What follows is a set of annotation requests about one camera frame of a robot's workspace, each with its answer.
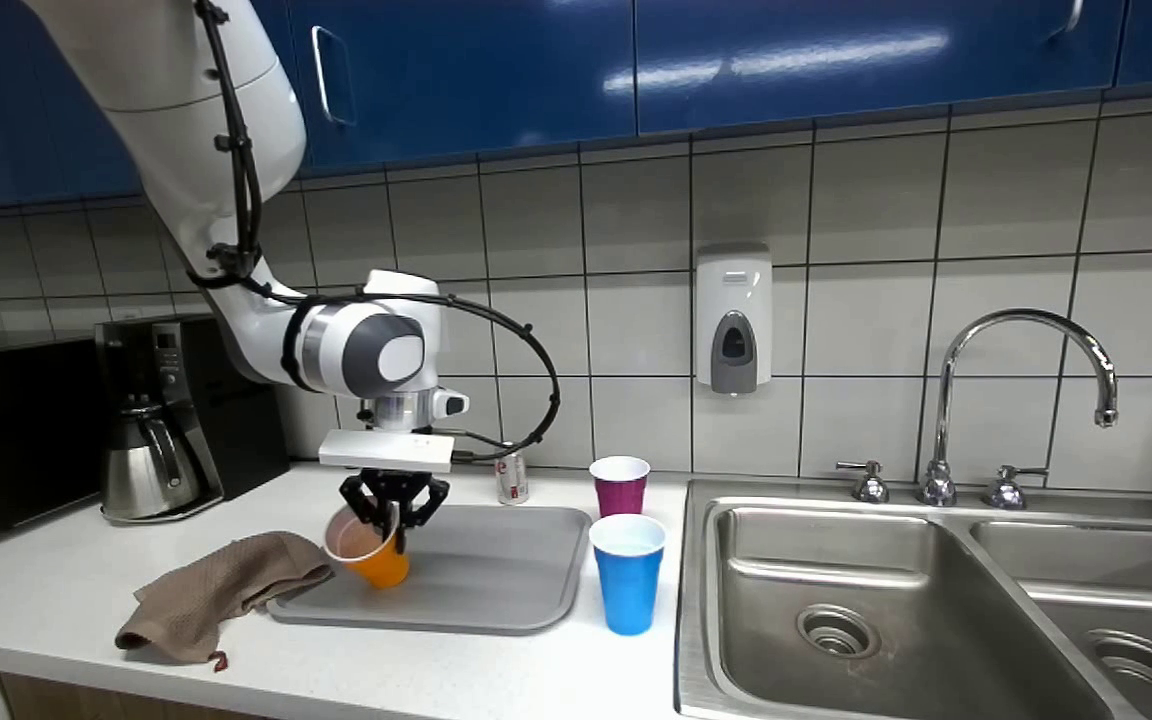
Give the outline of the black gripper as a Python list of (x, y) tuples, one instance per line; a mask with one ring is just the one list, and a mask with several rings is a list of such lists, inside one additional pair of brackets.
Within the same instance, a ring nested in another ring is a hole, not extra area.
[(345, 503), (372, 530), (386, 530), (403, 546), (407, 530), (428, 526), (447, 502), (447, 485), (431, 471), (365, 467), (341, 480)]

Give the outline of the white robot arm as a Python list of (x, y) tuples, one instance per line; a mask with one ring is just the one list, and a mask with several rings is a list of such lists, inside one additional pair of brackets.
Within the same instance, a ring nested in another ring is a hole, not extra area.
[(186, 280), (221, 316), (236, 365), (301, 393), (350, 396), (361, 431), (327, 431), (361, 522), (419, 530), (447, 502), (466, 408), (436, 375), (442, 292), (372, 268), (355, 297), (287, 290), (259, 254), (259, 208), (297, 179), (305, 112), (253, 0), (25, 0), (129, 149)]

